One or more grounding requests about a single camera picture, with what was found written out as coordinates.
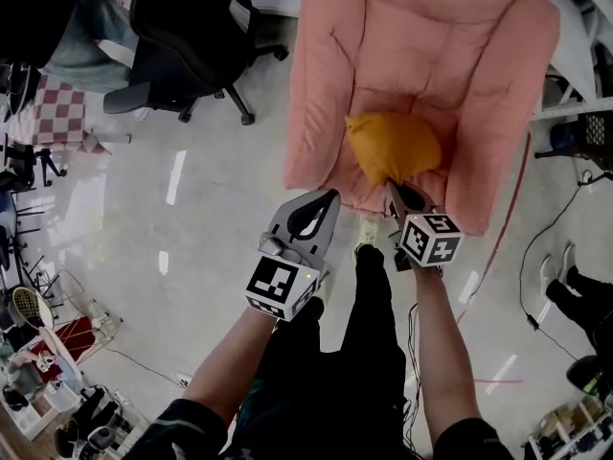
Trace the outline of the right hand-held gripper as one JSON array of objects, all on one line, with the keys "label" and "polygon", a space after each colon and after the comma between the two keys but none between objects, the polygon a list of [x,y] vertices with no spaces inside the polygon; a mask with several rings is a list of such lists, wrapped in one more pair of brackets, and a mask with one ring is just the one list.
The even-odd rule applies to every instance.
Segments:
[{"label": "right hand-held gripper", "polygon": [[386,183],[390,213],[398,230],[390,238],[398,272],[416,266],[442,270],[451,264],[464,239],[455,221],[420,187],[404,182]]}]

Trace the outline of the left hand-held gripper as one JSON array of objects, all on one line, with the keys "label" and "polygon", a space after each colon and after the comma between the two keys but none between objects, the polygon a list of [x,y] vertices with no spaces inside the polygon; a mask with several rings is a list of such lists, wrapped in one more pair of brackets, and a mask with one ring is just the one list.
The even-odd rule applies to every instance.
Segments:
[{"label": "left hand-held gripper", "polygon": [[260,258],[246,286],[250,308],[285,322],[291,321],[329,276],[324,261],[311,263],[286,243],[324,258],[339,215],[336,190],[309,192],[283,204],[260,239]]}]

